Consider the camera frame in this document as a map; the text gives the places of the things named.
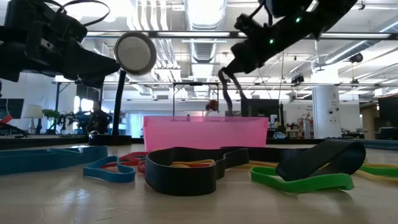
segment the wooden table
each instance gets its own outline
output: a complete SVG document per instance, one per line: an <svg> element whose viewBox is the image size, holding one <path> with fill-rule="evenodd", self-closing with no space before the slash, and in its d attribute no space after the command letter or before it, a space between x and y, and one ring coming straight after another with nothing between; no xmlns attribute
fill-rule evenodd
<svg viewBox="0 0 398 224"><path fill-rule="evenodd" d="M109 154L142 150L109 147ZM368 159L398 164L398 152L369 149ZM82 177L81 167L0 176L0 223L398 223L398 186L360 177L347 192L294 195L251 182L248 170L228 169L215 193L174 197L152 190L142 174L112 184Z"/></svg>

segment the potted plant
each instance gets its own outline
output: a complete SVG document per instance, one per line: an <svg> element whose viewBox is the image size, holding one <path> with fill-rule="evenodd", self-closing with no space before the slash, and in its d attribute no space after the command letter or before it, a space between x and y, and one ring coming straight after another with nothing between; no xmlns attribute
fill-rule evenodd
<svg viewBox="0 0 398 224"><path fill-rule="evenodd" d="M52 125L56 125L55 124L55 120L59 118L60 113L56 110L49 110L49 109L44 109L43 110L43 116L45 116L47 118L47 120L52 121ZM46 134L56 134L55 130L52 128L49 128L46 130Z"/></svg>

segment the person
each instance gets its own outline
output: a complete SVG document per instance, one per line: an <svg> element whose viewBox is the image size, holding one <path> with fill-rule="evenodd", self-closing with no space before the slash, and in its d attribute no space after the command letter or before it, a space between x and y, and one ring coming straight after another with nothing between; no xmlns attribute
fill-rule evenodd
<svg viewBox="0 0 398 224"><path fill-rule="evenodd" d="M210 100L209 103L206 105L205 116L209 116L214 111L218 111L218 101Z"/></svg>
<svg viewBox="0 0 398 224"><path fill-rule="evenodd" d="M93 103L93 112L88 117L87 131L90 133L96 131L99 134L105 134L108 131L108 115L101 110L100 104Z"/></svg>

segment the pink plastic container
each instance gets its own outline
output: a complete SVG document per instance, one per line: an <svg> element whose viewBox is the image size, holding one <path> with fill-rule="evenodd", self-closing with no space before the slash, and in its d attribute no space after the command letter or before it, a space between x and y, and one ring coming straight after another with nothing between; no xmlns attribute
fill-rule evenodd
<svg viewBox="0 0 398 224"><path fill-rule="evenodd" d="M268 118L145 116L145 150L171 147L264 147Z"/></svg>

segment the round mirror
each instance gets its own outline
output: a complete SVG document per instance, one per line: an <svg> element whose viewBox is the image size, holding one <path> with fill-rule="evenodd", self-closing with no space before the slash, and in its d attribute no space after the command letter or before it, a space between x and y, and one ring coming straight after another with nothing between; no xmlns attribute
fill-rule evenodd
<svg viewBox="0 0 398 224"><path fill-rule="evenodd" d="M156 48L145 34L127 32L114 47L116 60L131 75L145 75L156 63Z"/></svg>

